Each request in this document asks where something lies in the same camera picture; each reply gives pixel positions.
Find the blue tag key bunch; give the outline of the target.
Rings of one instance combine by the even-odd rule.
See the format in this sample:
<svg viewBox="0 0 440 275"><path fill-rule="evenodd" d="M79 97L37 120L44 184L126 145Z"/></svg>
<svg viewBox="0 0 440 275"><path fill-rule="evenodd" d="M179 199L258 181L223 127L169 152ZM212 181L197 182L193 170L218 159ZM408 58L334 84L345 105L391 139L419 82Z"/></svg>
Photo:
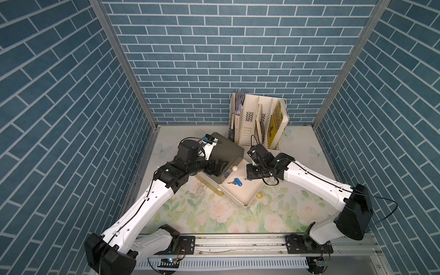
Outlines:
<svg viewBox="0 0 440 275"><path fill-rule="evenodd" d="M232 184L239 187L243 185L243 183L238 178L234 178L232 181L229 181L228 184Z"/></svg>

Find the olive and cream drawer cabinet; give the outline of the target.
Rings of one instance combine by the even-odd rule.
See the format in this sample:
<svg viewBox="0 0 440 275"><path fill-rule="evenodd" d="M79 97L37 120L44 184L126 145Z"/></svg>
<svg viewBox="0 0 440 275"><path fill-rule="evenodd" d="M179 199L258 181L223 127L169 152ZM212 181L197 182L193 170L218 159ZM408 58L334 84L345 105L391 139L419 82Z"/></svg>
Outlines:
<svg viewBox="0 0 440 275"><path fill-rule="evenodd" d="M200 172L195 176L195 178L201 183L205 184L216 195L223 196L224 193L218 188L218 185L223 182L222 176L227 171L230 171L233 166L236 166L237 164L239 164L240 161L243 160L244 149L217 132L213 132L211 135L217 138L222 143L217 144L214 147L210 156L210 160L221 159L228 161L229 164L221 176L207 175L206 173Z"/></svg>

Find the cream drawer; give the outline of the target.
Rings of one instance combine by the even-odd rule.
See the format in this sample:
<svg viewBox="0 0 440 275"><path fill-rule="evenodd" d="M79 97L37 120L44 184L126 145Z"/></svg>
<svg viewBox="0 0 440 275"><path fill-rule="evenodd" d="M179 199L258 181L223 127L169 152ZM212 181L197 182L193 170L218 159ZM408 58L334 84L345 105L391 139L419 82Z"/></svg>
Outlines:
<svg viewBox="0 0 440 275"><path fill-rule="evenodd" d="M246 176L246 165L248 165L245 159L239 162L236 166L238 171L233 172L232 169L227 171L222 176L223 182L218 185L218 188L224 192L234 202L242 207L248 207L256 195L260 192L264 183L261 179L248 180ZM243 185L241 187L228 184L234 178L238 178Z"/></svg>

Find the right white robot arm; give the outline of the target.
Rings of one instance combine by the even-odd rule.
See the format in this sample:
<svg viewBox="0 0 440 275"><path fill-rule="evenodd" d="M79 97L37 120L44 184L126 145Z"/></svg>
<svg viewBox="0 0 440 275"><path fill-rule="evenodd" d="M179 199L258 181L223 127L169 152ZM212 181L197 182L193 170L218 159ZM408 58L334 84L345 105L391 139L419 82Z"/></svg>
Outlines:
<svg viewBox="0 0 440 275"><path fill-rule="evenodd" d="M362 184L352 187L334 181L301 164L285 153L273 156L262 144L247 151L252 163L246 166L247 179L274 178L294 183L324 199L337 213L321 222L312 222L302 237L314 248L340 237L361 241L373 216L371 196Z"/></svg>

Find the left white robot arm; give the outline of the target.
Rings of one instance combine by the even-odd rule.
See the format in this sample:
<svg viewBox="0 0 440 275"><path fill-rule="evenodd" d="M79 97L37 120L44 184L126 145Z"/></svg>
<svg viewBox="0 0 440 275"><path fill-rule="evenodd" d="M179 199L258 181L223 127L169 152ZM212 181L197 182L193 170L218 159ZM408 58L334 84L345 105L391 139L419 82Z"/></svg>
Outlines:
<svg viewBox="0 0 440 275"><path fill-rule="evenodd" d="M138 235L190 176L199 172L223 174L228 161L212 156L221 144L211 135L200 141L183 139L174 159L154 172L147 191L101 235L88 236L84 243L88 265L99 275L129 275L137 259L156 253L175 254L180 233L171 226L163 225L143 238Z"/></svg>

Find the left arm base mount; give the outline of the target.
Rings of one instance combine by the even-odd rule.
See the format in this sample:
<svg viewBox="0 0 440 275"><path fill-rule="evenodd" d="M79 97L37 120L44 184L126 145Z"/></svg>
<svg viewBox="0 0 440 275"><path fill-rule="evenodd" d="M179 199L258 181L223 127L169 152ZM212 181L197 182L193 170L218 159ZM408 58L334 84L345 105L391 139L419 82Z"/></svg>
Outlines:
<svg viewBox="0 0 440 275"><path fill-rule="evenodd" d="M193 255L195 249L195 236L182 235L179 231L174 229L172 226L165 224L161 226L158 230L164 230L171 236L171 242L169 246L155 255L182 255L183 253Z"/></svg>

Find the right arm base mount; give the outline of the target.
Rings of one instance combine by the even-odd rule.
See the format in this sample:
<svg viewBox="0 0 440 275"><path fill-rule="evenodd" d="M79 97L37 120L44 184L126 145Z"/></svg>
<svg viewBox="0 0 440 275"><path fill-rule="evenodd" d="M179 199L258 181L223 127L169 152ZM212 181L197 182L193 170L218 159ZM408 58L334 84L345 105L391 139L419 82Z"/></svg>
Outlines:
<svg viewBox="0 0 440 275"><path fill-rule="evenodd" d="M305 233L292 233L284 237L288 254L332 254L330 241L321 245L314 241L309 233L315 222L311 223Z"/></svg>

